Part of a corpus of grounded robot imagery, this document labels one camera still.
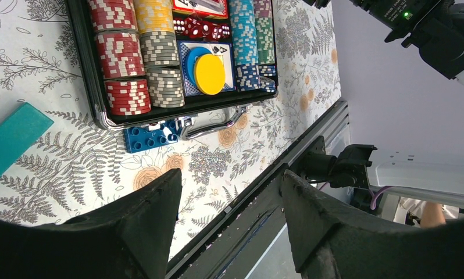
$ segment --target stack of blue poker chips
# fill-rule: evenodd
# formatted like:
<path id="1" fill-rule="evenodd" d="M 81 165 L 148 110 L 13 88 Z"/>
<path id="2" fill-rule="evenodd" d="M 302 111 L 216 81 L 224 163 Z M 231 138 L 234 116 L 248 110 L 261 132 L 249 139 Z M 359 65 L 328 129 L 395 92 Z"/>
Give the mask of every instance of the stack of blue poker chips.
<path id="1" fill-rule="evenodd" d="M 266 92 L 275 92 L 275 81 L 267 77 L 259 77 L 259 89 Z"/>
<path id="2" fill-rule="evenodd" d="M 258 64 L 245 64 L 235 68 L 237 70 L 237 87 L 239 91 L 260 89 Z"/>
<path id="3" fill-rule="evenodd" d="M 277 75 L 277 66 L 259 65 L 259 75 L 262 77 L 273 77 Z"/>
<path id="4" fill-rule="evenodd" d="M 260 88 L 258 43 L 252 0 L 229 0 L 235 72 L 239 91 Z"/>

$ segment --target white wall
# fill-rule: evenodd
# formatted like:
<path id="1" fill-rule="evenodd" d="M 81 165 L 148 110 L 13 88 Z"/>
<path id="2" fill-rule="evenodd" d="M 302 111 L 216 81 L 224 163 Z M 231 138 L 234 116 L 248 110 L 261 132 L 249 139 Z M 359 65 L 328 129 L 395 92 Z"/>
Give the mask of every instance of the white wall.
<path id="1" fill-rule="evenodd" d="M 464 154 L 464 87 L 422 62 L 416 47 L 385 44 L 390 29 L 349 0 L 332 4 L 352 143 Z"/>

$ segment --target floral pattern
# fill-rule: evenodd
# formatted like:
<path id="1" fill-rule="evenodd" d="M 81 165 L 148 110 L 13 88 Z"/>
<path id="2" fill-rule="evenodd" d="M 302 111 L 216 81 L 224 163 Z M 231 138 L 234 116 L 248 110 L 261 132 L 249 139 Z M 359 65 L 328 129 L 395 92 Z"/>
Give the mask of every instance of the floral pattern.
<path id="1" fill-rule="evenodd" d="M 19 102 L 54 120 L 0 177 L 0 219 L 59 224 L 179 168 L 175 255 L 340 97 L 331 5 L 273 7 L 278 96 L 219 133 L 129 154 L 121 132 L 100 130 L 90 116 L 64 0 L 0 0 L 0 123 Z M 198 120 L 215 124 L 227 113 Z"/>

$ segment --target person's arm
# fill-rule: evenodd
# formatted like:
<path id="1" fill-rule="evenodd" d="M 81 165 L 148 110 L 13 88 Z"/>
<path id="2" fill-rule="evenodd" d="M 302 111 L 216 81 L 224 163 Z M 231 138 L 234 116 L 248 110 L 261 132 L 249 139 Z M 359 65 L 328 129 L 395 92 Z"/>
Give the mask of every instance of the person's arm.
<path id="1" fill-rule="evenodd" d="M 446 219 L 444 219 L 444 214 L 442 213 L 442 205 L 439 203 L 427 202 L 422 212 L 422 218 L 420 219 L 420 227 L 433 228 L 443 224 L 446 224 Z"/>

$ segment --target stack of red poker chips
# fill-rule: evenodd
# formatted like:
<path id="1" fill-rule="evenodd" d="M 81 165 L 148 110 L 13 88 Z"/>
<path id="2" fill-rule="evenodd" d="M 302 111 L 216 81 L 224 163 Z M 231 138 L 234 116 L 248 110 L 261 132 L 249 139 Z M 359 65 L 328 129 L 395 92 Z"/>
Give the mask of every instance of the stack of red poker chips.
<path id="1" fill-rule="evenodd" d="M 110 80 L 105 82 L 105 88 L 113 115 L 141 115 L 152 110 L 145 79 Z"/>
<path id="2" fill-rule="evenodd" d="M 95 32 L 137 31 L 133 0 L 88 0 Z"/>
<path id="3" fill-rule="evenodd" d="M 136 33 L 103 32 L 95 37 L 105 79 L 145 75 Z"/>

